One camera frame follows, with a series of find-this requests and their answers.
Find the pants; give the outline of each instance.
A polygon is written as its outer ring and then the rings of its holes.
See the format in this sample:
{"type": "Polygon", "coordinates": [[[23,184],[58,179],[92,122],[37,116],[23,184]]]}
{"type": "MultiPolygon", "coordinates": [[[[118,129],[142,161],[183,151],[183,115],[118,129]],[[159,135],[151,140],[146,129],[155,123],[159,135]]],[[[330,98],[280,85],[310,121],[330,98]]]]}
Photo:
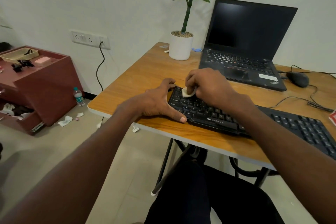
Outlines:
{"type": "Polygon", "coordinates": [[[284,223],[262,189],[189,160],[167,178],[145,224],[210,224],[211,207],[223,224],[284,223]]]}

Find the computer mouse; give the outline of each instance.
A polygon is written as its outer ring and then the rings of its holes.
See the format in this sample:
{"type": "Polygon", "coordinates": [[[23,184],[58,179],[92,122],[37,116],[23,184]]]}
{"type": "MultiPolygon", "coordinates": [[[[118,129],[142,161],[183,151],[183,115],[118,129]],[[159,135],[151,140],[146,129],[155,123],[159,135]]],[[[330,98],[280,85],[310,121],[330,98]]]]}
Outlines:
{"type": "Polygon", "coordinates": [[[309,77],[303,73],[287,72],[286,76],[289,81],[301,88],[305,88],[309,85],[309,77]]]}

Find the bottle label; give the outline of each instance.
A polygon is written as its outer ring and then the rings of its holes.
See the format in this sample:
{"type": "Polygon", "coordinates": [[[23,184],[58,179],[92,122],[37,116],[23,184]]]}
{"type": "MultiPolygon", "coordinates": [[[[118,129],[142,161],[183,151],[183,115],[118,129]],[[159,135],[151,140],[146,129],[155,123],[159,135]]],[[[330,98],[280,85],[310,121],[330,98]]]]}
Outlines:
{"type": "Polygon", "coordinates": [[[76,101],[77,101],[78,104],[82,103],[84,101],[84,98],[82,96],[80,96],[79,98],[75,97],[75,99],[76,99],[76,101]]]}

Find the laptop keyboard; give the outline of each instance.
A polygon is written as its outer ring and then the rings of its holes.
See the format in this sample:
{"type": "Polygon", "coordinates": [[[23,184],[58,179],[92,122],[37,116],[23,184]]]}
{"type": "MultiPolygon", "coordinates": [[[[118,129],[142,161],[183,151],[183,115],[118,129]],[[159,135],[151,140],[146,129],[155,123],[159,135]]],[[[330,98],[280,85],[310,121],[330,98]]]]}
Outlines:
{"type": "MultiPolygon", "coordinates": [[[[191,98],[183,98],[181,90],[182,88],[175,87],[168,103],[183,113],[190,124],[222,133],[250,137],[234,117],[218,108],[207,105],[196,95],[191,98]]],[[[336,160],[336,142],[320,120],[271,108],[257,107],[279,125],[336,160]]]]}
{"type": "Polygon", "coordinates": [[[273,75],[273,71],[267,60],[255,60],[241,56],[231,55],[220,51],[208,51],[206,62],[228,64],[236,67],[256,70],[258,72],[273,75]]]}

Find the hand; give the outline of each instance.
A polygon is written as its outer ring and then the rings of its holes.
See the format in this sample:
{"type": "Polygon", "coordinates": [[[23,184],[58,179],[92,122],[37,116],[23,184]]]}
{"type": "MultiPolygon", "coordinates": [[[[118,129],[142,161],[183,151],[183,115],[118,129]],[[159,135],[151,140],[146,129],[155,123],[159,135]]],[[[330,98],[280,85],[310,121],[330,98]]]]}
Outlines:
{"type": "Polygon", "coordinates": [[[165,115],[179,122],[187,121],[179,111],[171,107],[167,102],[168,90],[176,87],[175,80],[166,78],[156,89],[146,90],[145,93],[137,95],[125,101],[122,105],[128,108],[136,108],[137,116],[165,115]]]}
{"type": "Polygon", "coordinates": [[[191,70],[185,79],[187,94],[191,94],[197,87],[196,96],[208,105],[222,109],[232,114],[237,109],[252,103],[247,95],[237,93],[226,78],[212,68],[191,70]]]}

